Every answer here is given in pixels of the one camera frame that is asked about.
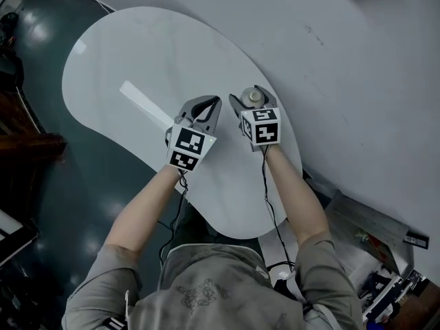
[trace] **person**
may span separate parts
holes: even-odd
[[[165,166],[116,218],[85,281],[67,301],[64,330],[361,329],[360,302],[336,257],[320,202],[279,145],[268,148],[266,162],[298,239],[296,282],[311,310],[273,290],[261,250],[251,241],[243,247],[216,237],[211,244],[194,239],[174,245],[157,291],[139,300],[136,261],[181,179],[178,169]],[[191,235],[179,224],[177,244],[179,232]]]

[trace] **white cube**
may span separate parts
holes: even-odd
[[[253,146],[280,143],[281,117],[278,107],[241,112],[241,129]]]
[[[206,133],[174,124],[166,155],[168,165],[194,171],[216,140]]]

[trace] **gray shirt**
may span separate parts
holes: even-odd
[[[303,243],[295,268],[307,301],[327,307],[343,329],[362,328],[360,302],[328,233]],[[304,329],[321,316],[304,317],[300,302],[274,291],[263,260],[246,247],[182,245],[168,255],[157,291],[139,300],[139,289],[133,260],[122,248],[104,246],[69,297],[63,328],[104,329],[113,317],[128,329]]]

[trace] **white wall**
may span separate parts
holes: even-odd
[[[302,160],[430,235],[440,284],[440,0],[101,0],[188,14],[236,43],[277,91]]]

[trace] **small cylindrical object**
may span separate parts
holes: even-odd
[[[264,95],[257,88],[246,88],[241,94],[241,102],[247,107],[260,109],[264,105]]]

